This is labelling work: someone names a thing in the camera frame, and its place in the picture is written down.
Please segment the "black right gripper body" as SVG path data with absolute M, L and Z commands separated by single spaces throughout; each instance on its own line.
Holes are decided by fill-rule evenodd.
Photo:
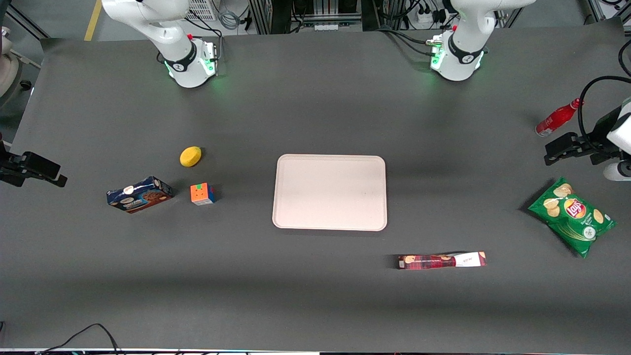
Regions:
M 9 151 L 0 153 L 0 179 L 2 182 L 17 188 L 22 187 L 26 179 L 22 171 L 22 155 L 16 155 Z

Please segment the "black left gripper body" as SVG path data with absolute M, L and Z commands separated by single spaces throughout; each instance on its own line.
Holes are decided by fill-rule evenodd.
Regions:
M 589 133 L 587 137 L 574 133 L 572 157 L 589 156 L 592 165 L 599 165 L 616 158 L 616 146 L 607 139 L 607 133 Z

